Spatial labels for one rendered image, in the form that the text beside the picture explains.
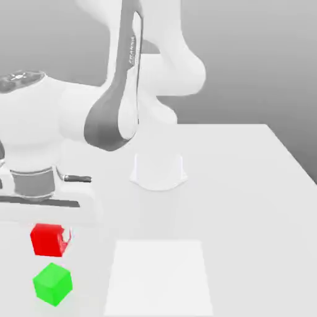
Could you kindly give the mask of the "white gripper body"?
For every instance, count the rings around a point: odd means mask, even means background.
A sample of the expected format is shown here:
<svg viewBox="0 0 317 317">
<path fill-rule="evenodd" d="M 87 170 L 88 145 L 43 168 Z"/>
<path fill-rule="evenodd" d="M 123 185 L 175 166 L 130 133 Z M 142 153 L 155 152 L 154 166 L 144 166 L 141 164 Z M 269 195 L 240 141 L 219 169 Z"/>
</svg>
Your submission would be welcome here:
<svg viewBox="0 0 317 317">
<path fill-rule="evenodd" d="M 47 199 L 0 195 L 0 221 L 61 225 L 94 225 L 101 205 L 88 183 L 66 183 Z"/>
</svg>

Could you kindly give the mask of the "small red cube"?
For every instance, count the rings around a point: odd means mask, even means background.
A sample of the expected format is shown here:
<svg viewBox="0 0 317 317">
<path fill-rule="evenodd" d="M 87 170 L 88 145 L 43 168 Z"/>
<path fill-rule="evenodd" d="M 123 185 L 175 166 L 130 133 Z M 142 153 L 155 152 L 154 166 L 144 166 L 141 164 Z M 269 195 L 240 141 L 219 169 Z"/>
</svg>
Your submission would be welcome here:
<svg viewBox="0 0 317 317">
<path fill-rule="evenodd" d="M 71 240 L 71 232 L 67 240 L 63 238 L 64 231 L 61 225 L 36 224 L 30 233 L 34 253 L 38 256 L 62 257 Z"/>
</svg>

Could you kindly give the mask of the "small green cube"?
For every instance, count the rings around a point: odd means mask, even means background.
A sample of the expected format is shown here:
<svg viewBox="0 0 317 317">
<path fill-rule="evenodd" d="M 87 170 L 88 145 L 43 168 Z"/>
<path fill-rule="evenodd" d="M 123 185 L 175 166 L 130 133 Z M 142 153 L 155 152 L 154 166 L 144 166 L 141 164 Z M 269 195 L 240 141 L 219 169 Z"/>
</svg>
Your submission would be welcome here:
<svg viewBox="0 0 317 317">
<path fill-rule="evenodd" d="M 36 296 L 52 306 L 58 306 L 73 290 L 71 272 L 55 263 L 49 263 L 32 281 Z"/>
</svg>

